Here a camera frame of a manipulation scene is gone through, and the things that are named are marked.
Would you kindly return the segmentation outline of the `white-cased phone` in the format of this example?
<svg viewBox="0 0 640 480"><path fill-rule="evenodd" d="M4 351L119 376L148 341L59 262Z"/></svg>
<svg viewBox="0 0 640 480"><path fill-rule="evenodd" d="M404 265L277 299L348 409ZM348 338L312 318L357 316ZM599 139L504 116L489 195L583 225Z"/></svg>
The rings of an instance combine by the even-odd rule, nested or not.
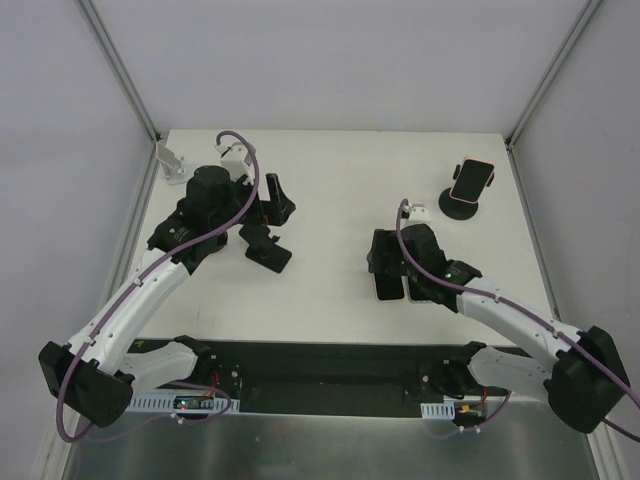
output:
<svg viewBox="0 0 640 480"><path fill-rule="evenodd" d="M379 301L397 301L405 298L403 280L384 273L375 273L374 288Z"/></svg>

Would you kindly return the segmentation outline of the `pink-cased phone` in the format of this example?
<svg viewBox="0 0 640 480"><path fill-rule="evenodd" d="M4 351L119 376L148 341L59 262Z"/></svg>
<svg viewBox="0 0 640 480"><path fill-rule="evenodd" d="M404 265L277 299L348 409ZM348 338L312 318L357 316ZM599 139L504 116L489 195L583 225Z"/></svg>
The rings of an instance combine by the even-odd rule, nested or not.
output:
<svg viewBox="0 0 640 480"><path fill-rule="evenodd" d="M453 176L454 184L449 196L457 201L475 204L494 176L493 163L467 157L456 166Z"/></svg>

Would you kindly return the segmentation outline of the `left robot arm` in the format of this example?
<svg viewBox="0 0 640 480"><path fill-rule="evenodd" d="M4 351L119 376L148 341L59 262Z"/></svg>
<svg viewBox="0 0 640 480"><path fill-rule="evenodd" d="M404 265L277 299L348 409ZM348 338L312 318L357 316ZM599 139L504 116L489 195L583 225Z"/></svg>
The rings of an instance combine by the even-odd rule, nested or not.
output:
<svg viewBox="0 0 640 480"><path fill-rule="evenodd" d="M161 304L210 255L223 249L227 231L240 227L247 259L281 273L292 254L270 234L296 205L275 173L265 176L269 198L260 199L245 174L205 165L186 184L175 210L154 230L131 277L103 309L66 344L48 342L38 355L48 389L56 398L56 423L71 408L92 425L113 424L130 401L161 385L182 381L199 389L210 380L210 350L182 335L144 354L129 351Z"/></svg>

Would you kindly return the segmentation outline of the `silver folding phone stand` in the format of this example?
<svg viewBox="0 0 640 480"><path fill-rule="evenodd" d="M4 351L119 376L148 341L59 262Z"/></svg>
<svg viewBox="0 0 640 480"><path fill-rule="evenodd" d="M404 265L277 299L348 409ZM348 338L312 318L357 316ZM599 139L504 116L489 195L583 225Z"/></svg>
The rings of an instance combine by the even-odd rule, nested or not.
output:
<svg viewBox="0 0 640 480"><path fill-rule="evenodd" d="M155 144L154 156L169 186L186 184L198 168L197 164L187 161L184 156L177 156L162 142Z"/></svg>

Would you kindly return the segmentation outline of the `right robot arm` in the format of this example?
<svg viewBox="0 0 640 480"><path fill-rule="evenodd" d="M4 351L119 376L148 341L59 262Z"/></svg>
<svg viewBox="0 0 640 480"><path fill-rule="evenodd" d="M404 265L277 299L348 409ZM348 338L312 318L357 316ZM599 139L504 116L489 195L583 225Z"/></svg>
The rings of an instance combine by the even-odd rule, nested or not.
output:
<svg viewBox="0 0 640 480"><path fill-rule="evenodd" d="M426 224L375 230L367 263L379 300L409 297L440 305L523 350L514 355L482 342L467 344L442 374L449 396L482 386L505 389L546 403L567 426L591 433L631 391L608 332L545 319L505 297L479 270L447 258Z"/></svg>

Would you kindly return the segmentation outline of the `black phone stand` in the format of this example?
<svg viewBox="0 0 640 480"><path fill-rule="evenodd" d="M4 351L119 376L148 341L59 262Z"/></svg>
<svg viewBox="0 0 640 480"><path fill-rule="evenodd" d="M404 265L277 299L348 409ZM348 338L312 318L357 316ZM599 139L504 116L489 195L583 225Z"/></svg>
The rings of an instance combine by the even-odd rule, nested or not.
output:
<svg viewBox="0 0 640 480"><path fill-rule="evenodd" d="M279 237L271 236L266 225L244 225L239 235L247 243L245 257L276 274L282 273L292 258L292 252L278 244Z"/></svg>

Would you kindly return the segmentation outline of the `black round-base phone mount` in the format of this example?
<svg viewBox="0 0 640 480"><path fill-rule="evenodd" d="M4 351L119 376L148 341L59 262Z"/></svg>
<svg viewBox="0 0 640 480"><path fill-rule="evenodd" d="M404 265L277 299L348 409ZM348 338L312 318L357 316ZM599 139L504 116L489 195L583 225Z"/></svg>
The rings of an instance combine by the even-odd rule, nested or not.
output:
<svg viewBox="0 0 640 480"><path fill-rule="evenodd" d="M449 196L451 187L443 190L438 198L438 206L441 212L447 217L458 221L471 219L478 211L479 200L475 204L454 200Z"/></svg>

